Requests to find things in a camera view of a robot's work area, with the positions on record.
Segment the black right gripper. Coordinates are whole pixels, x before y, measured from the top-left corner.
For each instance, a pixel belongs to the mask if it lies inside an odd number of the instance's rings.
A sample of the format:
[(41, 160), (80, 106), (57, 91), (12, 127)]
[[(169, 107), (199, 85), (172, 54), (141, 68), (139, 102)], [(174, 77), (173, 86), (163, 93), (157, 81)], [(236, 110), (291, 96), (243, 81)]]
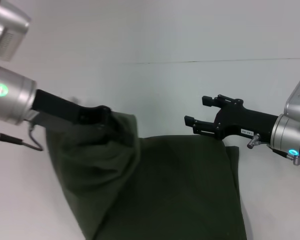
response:
[(192, 128), (195, 135), (215, 137), (218, 140), (232, 135), (253, 138), (260, 135), (261, 141), (269, 141), (277, 115), (249, 110), (243, 106), (243, 100), (219, 94), (217, 97), (203, 96), (202, 105), (220, 108), (214, 122), (197, 120), (191, 116), (184, 117), (184, 123)]

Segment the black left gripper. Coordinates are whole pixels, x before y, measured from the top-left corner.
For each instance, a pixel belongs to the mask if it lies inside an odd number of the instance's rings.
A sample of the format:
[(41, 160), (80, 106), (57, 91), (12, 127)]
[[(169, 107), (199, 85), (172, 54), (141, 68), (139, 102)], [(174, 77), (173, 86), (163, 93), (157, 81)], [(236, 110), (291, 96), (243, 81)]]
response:
[(38, 89), (31, 107), (38, 114), (31, 121), (49, 130), (65, 131), (71, 126), (113, 125), (109, 107), (85, 107)]

